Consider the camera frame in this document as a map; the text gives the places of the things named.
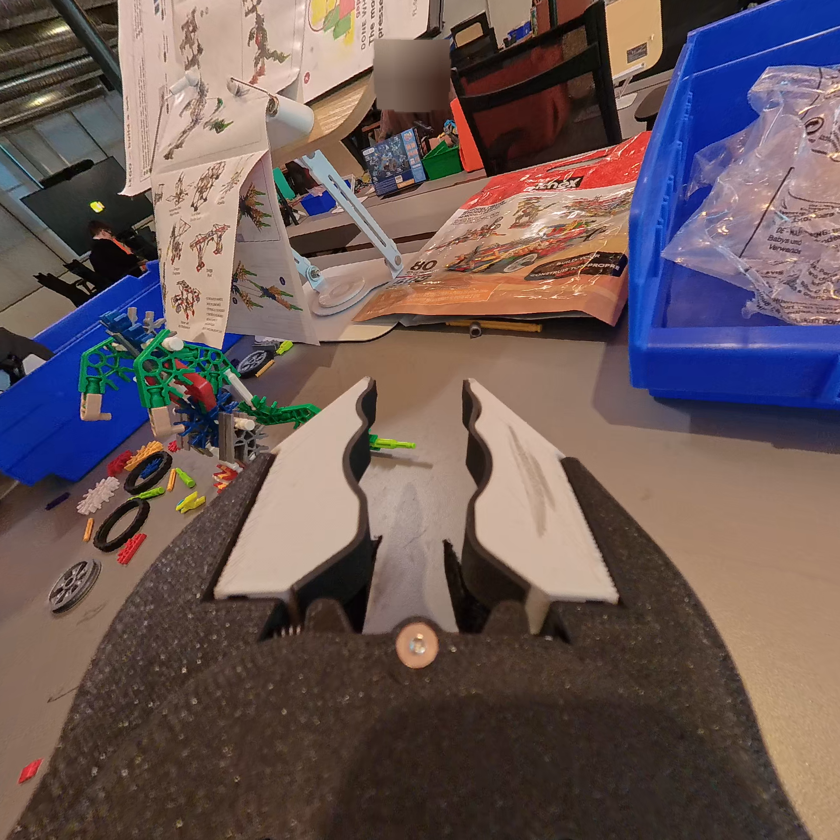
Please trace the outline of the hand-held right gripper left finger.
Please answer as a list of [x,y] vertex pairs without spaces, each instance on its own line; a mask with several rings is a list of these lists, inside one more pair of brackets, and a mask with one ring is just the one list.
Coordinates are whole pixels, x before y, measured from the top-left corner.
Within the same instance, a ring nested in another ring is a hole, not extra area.
[[361,379],[276,446],[214,587],[217,600],[306,611],[370,589],[375,547],[361,478],[371,464],[374,379]]

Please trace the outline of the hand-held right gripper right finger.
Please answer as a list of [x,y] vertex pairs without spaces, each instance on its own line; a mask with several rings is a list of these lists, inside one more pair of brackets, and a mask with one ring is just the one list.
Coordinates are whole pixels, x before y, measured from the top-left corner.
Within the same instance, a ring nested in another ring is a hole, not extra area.
[[462,389],[466,465],[476,484],[460,571],[488,611],[547,617],[557,602],[616,606],[619,592],[575,493],[571,462],[476,379]]

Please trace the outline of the colourful toy construction model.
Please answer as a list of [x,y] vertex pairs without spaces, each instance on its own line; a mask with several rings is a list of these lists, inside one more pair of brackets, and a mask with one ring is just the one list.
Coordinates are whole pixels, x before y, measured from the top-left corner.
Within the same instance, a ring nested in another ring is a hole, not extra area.
[[78,389],[101,393],[121,382],[137,385],[152,435],[175,437],[183,448],[245,465],[256,456],[264,427],[237,409],[252,394],[218,349],[180,339],[147,311],[136,308],[100,316],[108,337],[80,357]]

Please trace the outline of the blue plastic bin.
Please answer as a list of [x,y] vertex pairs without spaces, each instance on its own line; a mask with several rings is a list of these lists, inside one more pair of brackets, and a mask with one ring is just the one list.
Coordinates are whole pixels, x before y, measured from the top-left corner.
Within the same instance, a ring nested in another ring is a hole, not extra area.
[[838,2],[766,2],[688,33],[660,106],[629,219],[631,383],[651,396],[838,410],[838,327],[745,319],[748,292],[662,257],[700,206],[695,154],[754,118],[766,67],[838,63]]
[[133,381],[103,397],[110,420],[80,417],[81,355],[108,337],[102,314],[131,307],[140,318],[147,311],[163,316],[156,260],[142,277],[126,276],[35,336],[54,356],[1,395],[3,475],[27,486],[49,476],[79,480],[148,423]]

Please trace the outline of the green and lime connector cluster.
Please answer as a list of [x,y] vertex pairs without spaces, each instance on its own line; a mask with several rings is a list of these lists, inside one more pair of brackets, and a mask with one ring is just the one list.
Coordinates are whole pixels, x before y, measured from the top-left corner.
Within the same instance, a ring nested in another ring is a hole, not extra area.
[[[293,406],[280,406],[277,402],[268,405],[264,396],[253,396],[249,402],[240,402],[237,409],[255,419],[257,424],[264,426],[292,424],[294,429],[307,423],[321,412],[321,408],[305,403]],[[415,449],[414,442],[406,442],[393,438],[368,434],[369,446],[372,451],[394,449]]]

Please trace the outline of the white snowflake connector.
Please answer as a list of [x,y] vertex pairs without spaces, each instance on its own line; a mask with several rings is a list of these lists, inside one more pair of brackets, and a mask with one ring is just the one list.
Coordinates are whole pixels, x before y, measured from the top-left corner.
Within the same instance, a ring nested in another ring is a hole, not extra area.
[[121,481],[115,476],[106,476],[90,488],[77,504],[77,512],[85,517],[92,517],[104,504],[111,500],[120,489]]

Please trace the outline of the yellow rod with grey connector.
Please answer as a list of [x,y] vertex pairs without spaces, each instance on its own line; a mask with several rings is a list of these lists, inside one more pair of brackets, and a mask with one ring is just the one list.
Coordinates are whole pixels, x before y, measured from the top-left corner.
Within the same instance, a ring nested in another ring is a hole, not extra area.
[[447,320],[444,322],[444,325],[451,329],[464,329],[469,334],[469,324],[471,322],[479,322],[482,329],[483,334],[488,333],[490,331],[493,332],[509,332],[509,333],[540,333],[543,330],[543,326],[540,323],[536,322],[522,322],[522,321],[514,321],[514,320],[495,320],[495,319],[457,319],[457,320]]

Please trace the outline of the grey toy wheel hub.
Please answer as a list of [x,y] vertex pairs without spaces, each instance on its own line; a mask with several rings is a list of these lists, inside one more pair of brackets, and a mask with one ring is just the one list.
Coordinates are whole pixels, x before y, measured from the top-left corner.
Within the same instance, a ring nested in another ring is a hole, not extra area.
[[52,616],[75,608],[97,583],[102,564],[97,559],[85,559],[66,568],[52,584],[47,603]]

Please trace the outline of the pale metal stand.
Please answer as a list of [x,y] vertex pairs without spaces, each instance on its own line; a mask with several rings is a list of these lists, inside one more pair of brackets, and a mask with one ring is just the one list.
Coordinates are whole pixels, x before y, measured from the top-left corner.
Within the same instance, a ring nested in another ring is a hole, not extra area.
[[[316,150],[310,154],[304,154],[300,161],[379,251],[392,279],[399,277],[403,270],[403,256],[395,242],[382,230],[324,154]],[[298,274],[304,282],[309,284],[312,291],[311,304],[314,308],[311,311],[320,317],[332,316],[352,308],[373,290],[386,283],[386,280],[367,280],[362,275],[337,280],[330,279],[295,249],[291,253]]]

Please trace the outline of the small green box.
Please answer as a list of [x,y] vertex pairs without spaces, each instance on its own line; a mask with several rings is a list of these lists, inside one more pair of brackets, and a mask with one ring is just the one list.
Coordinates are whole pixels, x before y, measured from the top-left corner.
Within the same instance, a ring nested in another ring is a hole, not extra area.
[[457,145],[438,143],[422,159],[426,177],[430,182],[455,175],[464,170]]

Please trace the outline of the blue printed box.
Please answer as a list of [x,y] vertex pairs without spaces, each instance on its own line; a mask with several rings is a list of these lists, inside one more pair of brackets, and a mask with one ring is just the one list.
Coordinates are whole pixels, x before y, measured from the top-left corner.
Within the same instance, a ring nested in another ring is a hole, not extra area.
[[364,167],[378,197],[398,194],[427,180],[420,151],[414,128],[363,150]]

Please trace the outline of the large model picture poster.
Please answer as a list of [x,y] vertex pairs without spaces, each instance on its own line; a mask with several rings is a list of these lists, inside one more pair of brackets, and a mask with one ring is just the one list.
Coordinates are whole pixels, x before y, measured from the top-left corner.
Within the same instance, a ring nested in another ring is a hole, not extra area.
[[126,196],[150,192],[166,326],[317,345],[279,211],[269,110],[304,2],[118,2]]

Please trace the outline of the clear plastic parts bag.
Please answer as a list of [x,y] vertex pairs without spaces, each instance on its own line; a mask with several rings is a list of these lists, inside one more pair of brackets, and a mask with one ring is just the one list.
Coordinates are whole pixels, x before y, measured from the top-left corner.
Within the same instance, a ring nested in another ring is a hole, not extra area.
[[839,323],[838,66],[767,68],[757,118],[696,153],[687,194],[710,191],[662,252],[744,291],[745,319]]

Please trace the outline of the black mesh chair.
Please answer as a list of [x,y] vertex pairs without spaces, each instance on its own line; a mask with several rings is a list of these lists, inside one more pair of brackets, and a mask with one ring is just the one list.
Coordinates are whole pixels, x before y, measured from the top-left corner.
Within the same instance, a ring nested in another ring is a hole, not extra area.
[[451,76],[488,176],[622,141],[603,2]]

